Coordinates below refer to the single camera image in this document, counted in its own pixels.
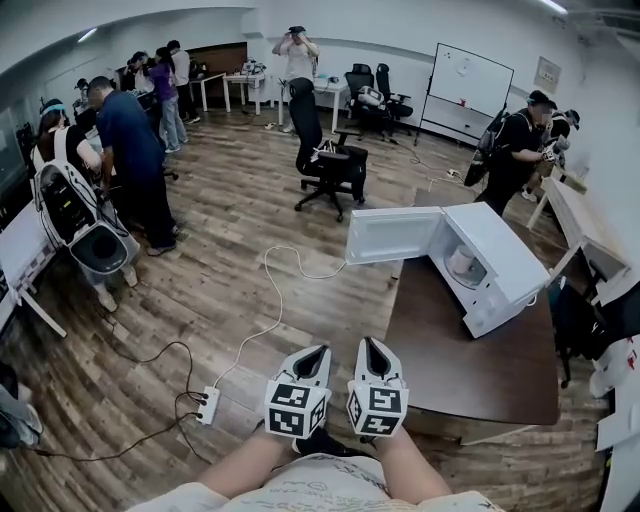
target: ceiling light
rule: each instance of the ceiling light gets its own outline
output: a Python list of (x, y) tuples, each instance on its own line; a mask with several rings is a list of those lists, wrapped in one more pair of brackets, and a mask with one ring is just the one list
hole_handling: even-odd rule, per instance
[(561, 5), (558, 5), (553, 0), (540, 0), (540, 2), (542, 2), (548, 7), (551, 7), (554, 11), (556, 11), (559, 14), (567, 14), (568, 12), (564, 7), (562, 7)]
[(86, 41), (87, 39), (89, 39), (93, 34), (95, 34), (96, 30), (98, 30), (97, 28), (92, 28), (91, 30), (89, 30), (89, 32), (85, 33), (80, 39), (78, 39), (79, 43), (82, 43), (84, 41)]

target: desk leg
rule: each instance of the desk leg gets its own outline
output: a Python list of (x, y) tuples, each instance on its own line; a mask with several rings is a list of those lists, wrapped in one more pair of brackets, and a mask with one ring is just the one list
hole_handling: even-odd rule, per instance
[(331, 123), (331, 133), (336, 133), (338, 128), (338, 112), (340, 108), (340, 92), (333, 93), (333, 121)]
[(204, 110), (205, 112), (208, 112), (207, 109), (207, 93), (205, 92), (206, 89), (204, 87), (204, 81), (200, 82), (200, 94), (202, 95), (202, 110)]
[(284, 87), (280, 87), (280, 104), (278, 105), (278, 126), (284, 124)]
[[(267, 79), (265, 78), (265, 89), (267, 88)], [(262, 89), (260, 89), (260, 80), (258, 80), (256, 78), (256, 82), (255, 82), (255, 100), (256, 100), (256, 115), (259, 116), (260, 115), (260, 100), (262, 99)]]
[(67, 332), (58, 325), (58, 323), (49, 316), (49, 314), (40, 307), (40, 304), (38, 304), (35, 299), (29, 295), (29, 292), (27, 292), (26, 290), (20, 290), (20, 297), (22, 299), (24, 299), (24, 301), (29, 304), (29, 306), (31, 306), (31, 308), (38, 313), (38, 315), (40, 316), (40, 318), (42, 318), (45, 322), (47, 322), (47, 324), (49, 324), (49, 327), (51, 327), (54, 331), (56, 331), (60, 336), (62, 336), (63, 338), (66, 338), (67, 336)]
[(578, 252), (580, 248), (582, 248), (582, 241), (578, 242), (576, 245), (569, 248), (569, 250), (565, 253), (565, 255), (558, 262), (558, 264), (555, 267), (553, 267), (553, 270), (551, 271), (551, 277), (547, 280), (546, 286), (549, 286), (551, 283), (553, 283), (553, 281), (555, 281), (558, 278), (558, 276), (560, 275), (560, 272), (564, 270), (564, 267), (566, 267), (569, 264), (569, 262), (571, 261), (571, 258), (575, 256), (575, 254)]
[(227, 107), (227, 112), (231, 112), (231, 102), (229, 101), (229, 82), (222, 79), (222, 89), (224, 91), (224, 104)]
[(542, 210), (544, 210), (544, 207), (547, 206), (548, 202), (549, 202), (549, 194), (545, 192), (544, 196), (542, 196), (542, 199), (540, 199), (538, 206), (536, 206), (536, 209), (533, 212), (533, 215), (529, 219), (529, 222), (527, 222), (527, 229), (529, 231), (531, 231), (535, 223), (538, 222), (538, 219), (540, 218), (540, 214), (542, 213)]
[(472, 446), (486, 441), (495, 441), (509, 434), (524, 432), (535, 425), (513, 425), (511, 423), (494, 423), (492, 425), (483, 425), (473, 430), (460, 439), (462, 446)]

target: white shirt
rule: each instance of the white shirt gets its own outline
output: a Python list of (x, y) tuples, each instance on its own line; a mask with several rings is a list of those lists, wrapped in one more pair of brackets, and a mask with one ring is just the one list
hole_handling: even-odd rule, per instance
[(309, 54), (309, 48), (306, 44), (287, 41), (280, 47), (280, 54), (286, 55), (288, 58), (285, 80), (308, 78), (313, 82), (313, 56)]
[(171, 58), (176, 66), (176, 85), (187, 85), (189, 83), (189, 54), (184, 50), (178, 50)]
[(367, 457), (314, 454), (275, 470), (256, 491), (229, 500), (200, 483), (185, 484), (129, 512), (258, 512), (344, 510), (349, 512), (497, 512), (477, 492), (410, 505), (386, 492), (382, 466)]
[(142, 69), (139, 69), (136, 72), (134, 80), (136, 84), (136, 91), (151, 92), (155, 88), (151, 79), (148, 76), (144, 76), (144, 71), (142, 71)]

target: chair backrest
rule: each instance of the chair backrest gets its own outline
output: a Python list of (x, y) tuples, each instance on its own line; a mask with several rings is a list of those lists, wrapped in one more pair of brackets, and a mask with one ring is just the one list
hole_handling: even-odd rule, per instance
[(391, 97), (391, 86), (389, 85), (389, 66), (386, 64), (378, 64), (376, 71), (376, 82), (378, 90), (384, 96), (385, 101), (389, 101)]
[(289, 113), (296, 133), (300, 138), (300, 150), (296, 167), (302, 172), (313, 155), (314, 148), (322, 143), (322, 127), (316, 110), (313, 83), (307, 78), (296, 78), (289, 82)]
[(365, 86), (373, 87), (375, 78), (366, 64), (354, 64), (353, 70), (344, 74), (352, 98), (358, 97), (358, 91)]

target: office chair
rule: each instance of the office chair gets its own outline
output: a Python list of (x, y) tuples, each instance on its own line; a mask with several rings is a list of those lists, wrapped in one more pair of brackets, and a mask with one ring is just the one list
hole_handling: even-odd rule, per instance
[(395, 122), (403, 117), (411, 117), (413, 115), (413, 108), (404, 104), (405, 100), (411, 99), (411, 96), (391, 92), (391, 87), (389, 86), (389, 66), (386, 64), (378, 64), (376, 82), (378, 83), (378, 90), (384, 95), (387, 109), (389, 109), (389, 113), (391, 114), (392, 122), (390, 125), (391, 136), (393, 136)]
[(550, 289), (556, 349), (565, 372), (563, 389), (571, 380), (572, 357), (582, 355), (598, 360), (612, 343), (640, 334), (640, 282), (616, 300), (592, 306), (590, 299), (597, 294), (596, 284), (607, 278), (594, 261), (589, 260), (588, 264), (595, 275), (585, 293), (580, 294), (568, 284), (562, 290)]
[[(301, 211), (303, 204), (326, 194), (338, 210), (336, 220), (342, 222), (342, 206), (336, 192), (351, 194), (354, 200), (360, 204), (364, 203), (368, 152), (361, 148), (344, 145), (347, 136), (359, 134), (356, 130), (336, 130), (336, 133), (340, 134), (337, 145), (332, 141), (322, 143), (322, 127), (316, 110), (313, 83), (310, 80), (306, 78), (291, 80), (289, 92), (291, 94), (289, 112), (300, 138), (296, 168), (304, 176), (320, 178), (319, 181), (303, 179), (300, 182), (302, 190), (306, 190), (310, 185), (316, 191), (298, 202), (295, 210)], [(351, 183), (351, 188), (342, 186), (345, 182)]]
[(366, 64), (354, 64), (353, 69), (344, 74), (349, 86), (351, 94), (351, 114), (352, 117), (358, 119), (361, 125), (369, 128), (372, 127), (384, 140), (384, 129), (390, 119), (390, 113), (387, 109), (381, 110), (376, 107), (370, 107), (358, 101), (360, 89), (363, 87), (371, 87), (374, 85), (374, 76), (371, 68)]

